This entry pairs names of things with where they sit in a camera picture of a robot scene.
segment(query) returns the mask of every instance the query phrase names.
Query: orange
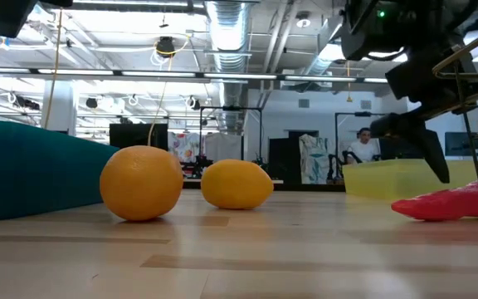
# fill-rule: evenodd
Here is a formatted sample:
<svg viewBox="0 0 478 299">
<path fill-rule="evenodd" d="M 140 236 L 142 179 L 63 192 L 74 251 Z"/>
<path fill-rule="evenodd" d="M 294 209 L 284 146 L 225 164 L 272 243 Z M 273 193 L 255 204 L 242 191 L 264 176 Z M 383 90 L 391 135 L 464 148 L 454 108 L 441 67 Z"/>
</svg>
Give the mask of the orange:
<svg viewBox="0 0 478 299">
<path fill-rule="evenodd" d="M 182 186 L 178 159 L 151 146 L 121 149 L 100 174 L 100 195 L 106 207 L 130 221 L 149 220 L 170 211 Z"/>
<path fill-rule="evenodd" d="M 274 184 L 257 164 L 234 159 L 216 162 L 204 171 L 202 195 L 219 208 L 250 209 L 263 204 Z"/>
</svg>

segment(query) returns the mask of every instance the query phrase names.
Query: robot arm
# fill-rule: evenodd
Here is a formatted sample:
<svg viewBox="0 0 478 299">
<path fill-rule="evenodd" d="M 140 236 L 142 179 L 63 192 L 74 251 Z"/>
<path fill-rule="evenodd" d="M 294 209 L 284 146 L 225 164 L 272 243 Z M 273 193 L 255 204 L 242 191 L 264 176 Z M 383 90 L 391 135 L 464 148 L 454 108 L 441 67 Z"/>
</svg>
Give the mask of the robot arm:
<svg viewBox="0 0 478 299">
<path fill-rule="evenodd" d="M 389 71 L 386 78 L 398 99 L 406 96 L 421 106 L 401 115 L 386 115 L 375 120 L 370 129 L 373 137 L 404 138 L 418 147 L 443 183 L 449 182 L 449 170 L 437 133 L 426 129 L 425 122 L 462 110 L 456 82 L 438 79 L 432 68 L 464 46 L 457 27 L 478 8 L 478 0 L 460 4 L 463 8 L 457 13 L 452 11 L 452 4 L 447 0 L 349 0 L 341 12 L 344 20 L 337 34 L 348 60 L 379 60 L 370 56 L 373 51 L 398 52 L 388 60 L 407 55 L 407 61 Z M 457 70 L 476 72 L 471 60 L 470 55 L 461 58 Z M 445 71 L 455 72 L 454 66 Z M 476 94 L 478 80 L 461 88 L 466 94 Z"/>
</svg>

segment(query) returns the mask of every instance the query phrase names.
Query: teal foam block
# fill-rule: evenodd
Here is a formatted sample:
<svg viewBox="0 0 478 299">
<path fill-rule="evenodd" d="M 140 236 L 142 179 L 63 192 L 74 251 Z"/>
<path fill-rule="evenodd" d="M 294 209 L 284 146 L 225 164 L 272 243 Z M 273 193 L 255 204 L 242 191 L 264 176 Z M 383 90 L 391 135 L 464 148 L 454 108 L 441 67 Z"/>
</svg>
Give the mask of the teal foam block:
<svg viewBox="0 0 478 299">
<path fill-rule="evenodd" d="M 100 172 L 117 150 L 0 121 L 0 219 L 101 203 Z"/>
</svg>

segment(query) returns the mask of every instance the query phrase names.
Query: ceiling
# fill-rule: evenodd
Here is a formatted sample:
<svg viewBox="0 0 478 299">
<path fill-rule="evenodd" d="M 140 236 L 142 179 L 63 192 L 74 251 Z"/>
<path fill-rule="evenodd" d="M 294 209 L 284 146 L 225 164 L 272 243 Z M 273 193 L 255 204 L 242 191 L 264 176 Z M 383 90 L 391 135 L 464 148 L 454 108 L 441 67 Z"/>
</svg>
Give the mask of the ceiling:
<svg viewBox="0 0 478 299">
<path fill-rule="evenodd" d="M 298 0 L 298 11 L 309 12 L 311 21 L 308 27 L 297 27 L 297 20 L 291 22 L 290 34 L 285 43 L 285 51 L 277 64 L 277 72 L 299 70 L 309 65 L 317 52 L 317 35 L 326 18 L 335 15 L 345 0 Z M 262 0 L 253 5 L 250 15 L 248 72 L 260 72 L 269 47 L 271 20 L 277 19 L 280 6 L 278 0 Z M 0 66 L 26 68 L 52 68 L 54 65 L 56 44 L 56 24 L 53 16 L 32 14 L 16 39 L 9 47 L 0 51 Z M 61 33 L 60 68 L 110 68 L 122 70 L 167 70 L 168 63 L 151 60 L 154 43 L 159 37 L 173 37 L 177 49 L 185 48 L 174 56 L 171 71 L 214 71 L 213 56 L 205 53 L 211 50 L 212 41 L 208 34 L 208 20 L 201 15 L 181 13 L 149 12 L 101 12 L 65 10 L 62 18 L 64 30 Z M 342 54 L 335 54 L 334 59 Z M 398 62 L 352 61 L 346 65 L 332 64 L 328 71 L 333 75 L 384 77 L 384 73 Z M 124 111 L 133 115 L 153 114 L 163 95 L 163 112 L 170 115 L 198 115 L 198 111 L 187 108 L 185 99 L 193 96 L 202 105 L 220 105 L 218 85 L 213 83 L 169 82 L 165 88 L 163 82 L 131 81 L 75 81 L 81 93 L 80 111 L 87 113 L 119 113 L 108 107 L 100 106 L 91 110 L 85 106 L 88 97 L 103 96 L 123 100 Z M 8 92 L 23 95 L 28 99 L 42 103 L 45 83 L 38 79 L 0 78 L 0 111 L 20 110 L 8 102 Z M 385 91 L 385 85 L 352 84 L 352 91 Z M 335 94 L 346 91 L 348 84 L 334 83 L 331 91 Z M 297 97 L 293 91 L 290 98 Z M 271 107 L 272 96 L 267 107 Z M 297 109 L 292 105 L 282 105 L 276 111 L 289 112 Z M 13 120 L 31 121 L 25 117 L 12 117 Z M 116 119 L 103 119 L 99 122 L 107 125 Z M 80 126 L 90 126 L 90 122 L 80 120 Z M 198 125 L 189 121 L 188 125 Z"/>
</svg>

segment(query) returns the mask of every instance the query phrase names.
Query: floor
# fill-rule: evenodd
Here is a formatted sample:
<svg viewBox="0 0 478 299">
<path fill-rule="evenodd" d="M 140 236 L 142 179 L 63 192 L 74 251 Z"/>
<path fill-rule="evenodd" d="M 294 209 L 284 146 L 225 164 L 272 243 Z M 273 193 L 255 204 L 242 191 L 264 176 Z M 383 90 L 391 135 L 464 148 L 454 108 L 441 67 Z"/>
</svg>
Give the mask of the floor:
<svg viewBox="0 0 478 299">
<path fill-rule="evenodd" d="M 150 223 L 93 205 L 0 221 L 0 298 L 478 299 L 478 220 L 327 193 L 226 211 L 186 190 Z"/>
</svg>

